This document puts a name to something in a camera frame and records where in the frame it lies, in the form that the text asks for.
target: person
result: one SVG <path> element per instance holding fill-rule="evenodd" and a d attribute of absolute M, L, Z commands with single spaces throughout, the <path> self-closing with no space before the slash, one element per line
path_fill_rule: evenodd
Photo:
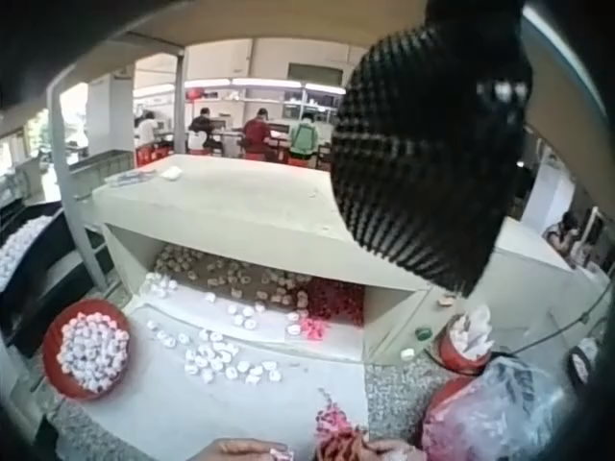
<path fill-rule="evenodd" d="M 271 130 L 267 124 L 269 113 L 267 109 L 259 109 L 257 116 L 248 120 L 243 127 L 241 147 L 246 151 L 246 158 L 264 159 L 271 152 L 267 140 L 271 138 Z"/>
<path fill-rule="evenodd" d="M 136 133 L 138 135 L 138 147 L 154 147 L 157 129 L 158 122 L 155 119 L 154 113 L 148 110 L 143 114 L 143 120 L 140 121 L 136 129 Z"/>
<path fill-rule="evenodd" d="M 188 126 L 188 151 L 191 154 L 204 154 L 209 147 L 213 124 L 209 118 L 209 108 L 202 108 Z"/>
<path fill-rule="evenodd" d="M 575 243 L 575 238 L 578 235 L 577 226 L 577 219 L 572 211 L 566 211 L 562 215 L 561 221 L 547 227 L 542 236 L 554 250 L 565 258 L 568 257 L 573 243 Z"/>
<path fill-rule="evenodd" d="M 290 163 L 293 159 L 307 162 L 317 149 L 318 131 L 314 126 L 314 114 L 304 113 L 301 122 L 290 129 Z"/>
<path fill-rule="evenodd" d="M 217 439 L 189 461 L 276 461 L 271 451 L 287 452 L 284 444 L 264 442 L 256 439 Z M 382 461 L 384 459 L 403 459 L 404 461 L 424 461 L 425 457 L 403 440 L 383 439 L 362 444 L 358 461 Z"/>

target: red shirt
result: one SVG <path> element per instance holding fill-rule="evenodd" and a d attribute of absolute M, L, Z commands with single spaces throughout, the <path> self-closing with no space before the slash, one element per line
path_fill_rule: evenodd
<path fill-rule="evenodd" d="M 247 151 L 268 149 L 269 146 L 264 141 L 266 138 L 271 137 L 271 130 L 267 122 L 260 118 L 253 118 L 244 125 L 243 137 Z"/>

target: hand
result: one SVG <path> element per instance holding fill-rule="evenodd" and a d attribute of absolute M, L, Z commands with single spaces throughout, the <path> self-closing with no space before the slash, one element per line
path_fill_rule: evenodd
<path fill-rule="evenodd" d="M 426 461 L 427 455 L 403 440 L 382 439 L 368 442 L 370 455 L 364 461 Z"/>
<path fill-rule="evenodd" d="M 217 439 L 190 461 L 274 461 L 271 449 L 287 450 L 283 444 L 256 439 Z"/>

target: ceiling light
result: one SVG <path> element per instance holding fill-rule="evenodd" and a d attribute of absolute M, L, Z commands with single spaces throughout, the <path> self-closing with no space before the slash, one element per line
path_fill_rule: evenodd
<path fill-rule="evenodd" d="M 346 90 L 341 86 L 328 86 L 328 85 L 317 85 L 317 84 L 306 84 L 306 89 L 311 91 L 322 91 L 323 93 L 331 93 L 331 94 L 346 94 Z"/>
<path fill-rule="evenodd" d="M 283 88 L 301 88 L 300 82 L 292 80 L 273 80 L 273 79 L 233 79 L 236 86 L 277 86 Z"/>
<path fill-rule="evenodd" d="M 189 80 L 185 83 L 186 88 L 213 88 L 216 86 L 231 86 L 231 79 Z"/>
<path fill-rule="evenodd" d="M 173 84 L 153 85 L 138 88 L 133 91 L 134 98 L 143 98 L 145 96 L 153 96 L 155 94 L 168 93 L 173 91 L 175 86 Z"/>

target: green bottle cap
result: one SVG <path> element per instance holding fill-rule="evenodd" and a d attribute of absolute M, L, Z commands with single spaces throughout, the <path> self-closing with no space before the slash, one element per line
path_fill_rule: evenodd
<path fill-rule="evenodd" d="M 419 341 L 427 341 L 433 336 L 433 332 L 429 327 L 419 327 L 414 330 L 414 334 Z"/>

